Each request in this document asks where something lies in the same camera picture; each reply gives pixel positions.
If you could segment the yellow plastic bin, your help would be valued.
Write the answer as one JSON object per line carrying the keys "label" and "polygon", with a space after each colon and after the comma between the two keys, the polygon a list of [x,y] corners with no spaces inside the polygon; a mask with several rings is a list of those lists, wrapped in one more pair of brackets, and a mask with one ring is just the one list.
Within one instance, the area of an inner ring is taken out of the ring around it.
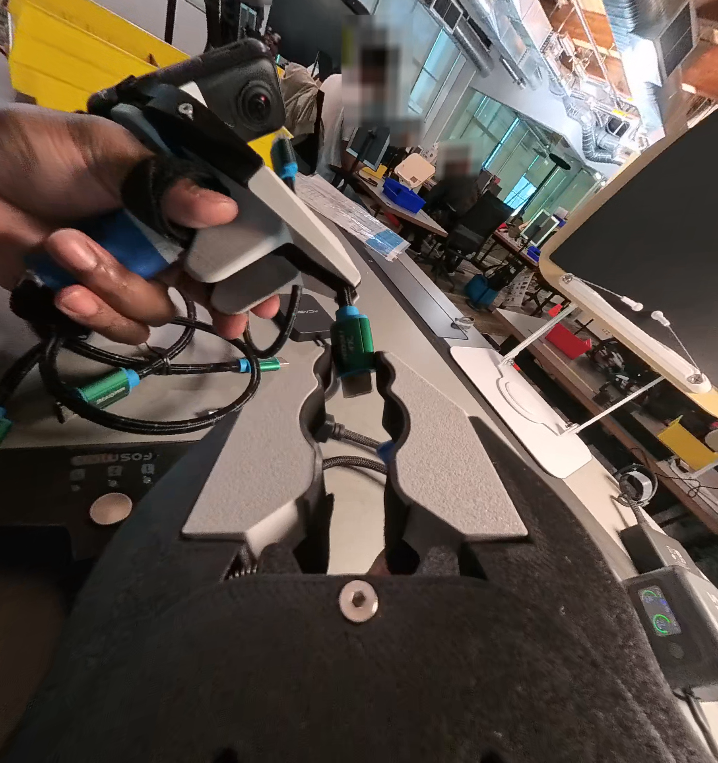
{"label": "yellow plastic bin", "polygon": [[220,120],[279,177],[296,176],[279,69],[261,41],[191,57],[96,2],[10,2],[9,12],[11,81],[37,105],[110,119],[153,151],[161,139],[147,115]]}

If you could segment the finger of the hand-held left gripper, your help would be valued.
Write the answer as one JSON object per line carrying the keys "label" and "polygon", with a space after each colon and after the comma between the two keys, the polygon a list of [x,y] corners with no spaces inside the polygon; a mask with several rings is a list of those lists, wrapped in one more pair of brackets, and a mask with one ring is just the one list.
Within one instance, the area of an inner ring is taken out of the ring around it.
{"label": "finger of the hand-held left gripper", "polygon": [[211,306],[225,315],[243,314],[299,282],[297,267],[270,253],[219,281],[211,292]]}
{"label": "finger of the hand-held left gripper", "polygon": [[301,274],[356,289],[361,276],[337,236],[269,167],[245,185],[221,177],[238,214],[229,224],[197,232],[183,265],[196,281],[248,290],[282,289]]}

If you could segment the grey power bank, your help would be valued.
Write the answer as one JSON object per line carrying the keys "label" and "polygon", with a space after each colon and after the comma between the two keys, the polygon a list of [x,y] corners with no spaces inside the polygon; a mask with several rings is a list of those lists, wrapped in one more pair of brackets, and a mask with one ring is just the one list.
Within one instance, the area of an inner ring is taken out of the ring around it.
{"label": "grey power bank", "polygon": [[718,589],[678,566],[623,581],[669,686],[718,702]]}

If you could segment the clear plastic bag blue label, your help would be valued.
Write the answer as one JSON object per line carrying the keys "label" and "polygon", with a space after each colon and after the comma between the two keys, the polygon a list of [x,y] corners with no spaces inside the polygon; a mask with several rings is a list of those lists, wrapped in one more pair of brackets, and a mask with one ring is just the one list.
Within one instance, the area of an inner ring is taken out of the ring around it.
{"label": "clear plastic bag blue label", "polygon": [[314,212],[352,234],[384,259],[393,261],[408,250],[409,241],[382,224],[364,206],[341,194],[324,178],[298,173],[295,190],[298,198]]}

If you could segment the small blue plastic bin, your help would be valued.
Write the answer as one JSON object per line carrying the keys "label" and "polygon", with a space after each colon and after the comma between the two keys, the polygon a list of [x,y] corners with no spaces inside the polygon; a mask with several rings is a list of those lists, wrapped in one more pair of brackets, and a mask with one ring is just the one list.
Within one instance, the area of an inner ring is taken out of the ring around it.
{"label": "small blue plastic bin", "polygon": [[425,206],[424,198],[393,178],[384,178],[382,195],[411,215],[416,215]]}

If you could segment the red plastic bin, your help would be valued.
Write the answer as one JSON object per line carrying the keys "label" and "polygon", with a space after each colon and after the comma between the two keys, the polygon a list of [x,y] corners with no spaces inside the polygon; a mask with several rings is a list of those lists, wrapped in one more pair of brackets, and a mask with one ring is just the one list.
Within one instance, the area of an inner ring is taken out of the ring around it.
{"label": "red plastic bin", "polygon": [[546,341],[570,360],[580,358],[593,348],[590,338],[582,338],[562,323],[556,324],[545,335]]}

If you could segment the yellow box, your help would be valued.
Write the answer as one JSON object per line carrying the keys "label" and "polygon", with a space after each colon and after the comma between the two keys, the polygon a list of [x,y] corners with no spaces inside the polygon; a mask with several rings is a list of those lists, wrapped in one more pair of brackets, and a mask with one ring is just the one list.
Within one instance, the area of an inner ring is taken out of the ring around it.
{"label": "yellow box", "polygon": [[718,463],[718,453],[710,449],[681,423],[682,417],[674,419],[656,434],[657,439],[689,467],[692,472],[710,469]]}

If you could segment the blue trash bin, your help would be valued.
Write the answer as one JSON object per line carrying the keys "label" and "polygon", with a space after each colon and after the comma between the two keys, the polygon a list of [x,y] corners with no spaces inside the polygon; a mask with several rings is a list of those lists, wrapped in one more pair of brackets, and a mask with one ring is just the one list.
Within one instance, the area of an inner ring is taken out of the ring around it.
{"label": "blue trash bin", "polygon": [[483,274],[474,275],[464,286],[463,292],[467,303],[474,309],[487,309],[493,304],[502,286],[495,285]]}

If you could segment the black hdmi switch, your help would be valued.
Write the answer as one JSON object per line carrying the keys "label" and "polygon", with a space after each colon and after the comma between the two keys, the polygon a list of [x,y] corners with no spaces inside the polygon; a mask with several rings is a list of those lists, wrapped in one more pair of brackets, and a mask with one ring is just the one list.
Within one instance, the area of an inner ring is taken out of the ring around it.
{"label": "black hdmi switch", "polygon": [[139,501],[190,448],[187,442],[0,450],[0,533],[67,543],[97,558]]}

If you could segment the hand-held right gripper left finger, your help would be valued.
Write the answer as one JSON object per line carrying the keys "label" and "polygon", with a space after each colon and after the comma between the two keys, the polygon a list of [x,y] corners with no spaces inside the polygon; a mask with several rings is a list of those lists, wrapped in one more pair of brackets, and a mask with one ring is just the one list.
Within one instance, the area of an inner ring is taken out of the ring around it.
{"label": "hand-held right gripper left finger", "polygon": [[235,541],[259,559],[291,548],[306,573],[325,573],[334,499],[315,432],[325,423],[332,380],[327,347],[288,347],[287,366],[267,372],[222,446],[182,536]]}

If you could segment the black power adapter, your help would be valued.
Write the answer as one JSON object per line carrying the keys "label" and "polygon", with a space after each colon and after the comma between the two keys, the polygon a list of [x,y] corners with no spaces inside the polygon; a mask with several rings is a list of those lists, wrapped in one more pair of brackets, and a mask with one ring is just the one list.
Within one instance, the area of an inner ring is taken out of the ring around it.
{"label": "black power adapter", "polygon": [[619,532],[622,545],[635,569],[649,573],[665,567],[679,567],[700,575],[701,571],[678,540],[654,529],[650,524],[636,524]]}

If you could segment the dark grey desk panel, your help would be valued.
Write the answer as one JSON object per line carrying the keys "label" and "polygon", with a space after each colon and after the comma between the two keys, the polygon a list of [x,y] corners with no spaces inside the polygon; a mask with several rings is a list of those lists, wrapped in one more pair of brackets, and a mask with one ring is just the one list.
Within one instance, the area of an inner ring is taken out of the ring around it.
{"label": "dark grey desk panel", "polygon": [[406,253],[388,260],[364,243],[354,249],[432,343],[497,351],[476,327],[457,323],[464,314]]}

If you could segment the braided hdmi cable green plugs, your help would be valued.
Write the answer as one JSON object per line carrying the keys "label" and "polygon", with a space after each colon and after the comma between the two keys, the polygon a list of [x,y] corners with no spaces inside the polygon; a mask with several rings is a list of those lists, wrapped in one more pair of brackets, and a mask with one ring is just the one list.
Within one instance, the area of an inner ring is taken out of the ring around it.
{"label": "braided hdmi cable green plugs", "polygon": [[[253,346],[242,340],[231,345],[240,357],[206,364],[178,364],[173,360],[188,348],[197,333],[216,335],[215,329],[198,320],[192,300],[181,296],[185,314],[172,324],[181,327],[177,340],[166,349],[152,349],[148,357],[126,357],[90,344],[83,329],[74,329],[72,323],[63,325],[61,320],[32,324],[39,341],[20,356],[0,378],[0,445],[12,428],[7,415],[6,403],[21,383],[38,369],[46,391],[57,405],[59,414],[74,414],[92,424],[122,434],[138,436],[178,436],[191,434],[218,424],[226,416],[237,414],[252,401],[258,391],[264,373],[278,371],[281,362],[276,356],[261,356]],[[58,357],[63,349],[107,366],[109,373],[99,376],[82,386],[63,383]],[[245,389],[230,404],[196,415],[191,419],[153,421],[112,413],[110,409],[125,400],[137,386],[157,376],[208,376],[215,374],[250,376]]]}

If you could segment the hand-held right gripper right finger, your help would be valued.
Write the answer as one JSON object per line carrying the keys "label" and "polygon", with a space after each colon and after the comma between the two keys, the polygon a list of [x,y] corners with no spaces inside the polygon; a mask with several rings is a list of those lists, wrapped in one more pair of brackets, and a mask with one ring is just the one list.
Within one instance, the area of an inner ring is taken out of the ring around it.
{"label": "hand-held right gripper right finger", "polygon": [[384,556],[414,574],[436,549],[458,562],[480,545],[522,543],[528,529],[476,420],[392,352],[375,355],[387,442]]}

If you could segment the black usb hub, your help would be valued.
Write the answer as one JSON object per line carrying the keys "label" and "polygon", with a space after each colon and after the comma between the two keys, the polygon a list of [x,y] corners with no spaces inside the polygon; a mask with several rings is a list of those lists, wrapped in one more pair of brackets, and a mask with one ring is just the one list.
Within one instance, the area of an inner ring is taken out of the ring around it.
{"label": "black usb hub", "polygon": [[303,291],[289,340],[299,343],[327,341],[334,321],[334,310],[326,309],[317,300],[317,296],[309,291]]}

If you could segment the black office chair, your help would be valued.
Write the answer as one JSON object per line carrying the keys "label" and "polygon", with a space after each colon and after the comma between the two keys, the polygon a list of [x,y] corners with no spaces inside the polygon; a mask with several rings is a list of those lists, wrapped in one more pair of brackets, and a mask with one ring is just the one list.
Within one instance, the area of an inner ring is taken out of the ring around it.
{"label": "black office chair", "polygon": [[480,252],[483,244],[512,216],[514,208],[492,192],[484,192],[476,203],[455,223],[444,242],[441,268],[446,278],[459,264]]}

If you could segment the person's left hand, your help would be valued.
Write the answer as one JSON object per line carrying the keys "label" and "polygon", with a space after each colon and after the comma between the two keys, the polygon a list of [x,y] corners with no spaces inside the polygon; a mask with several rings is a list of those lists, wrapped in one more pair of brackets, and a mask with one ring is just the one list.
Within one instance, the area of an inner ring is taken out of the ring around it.
{"label": "person's left hand", "polygon": [[75,279],[56,294],[56,308],[114,342],[145,343],[152,327],[171,322],[172,285],[203,304],[221,337],[240,338],[248,316],[215,310],[201,284],[185,274],[146,281],[69,226],[120,208],[124,179],[150,156],[109,120],[0,105],[0,287],[13,289],[24,257],[40,248]]}

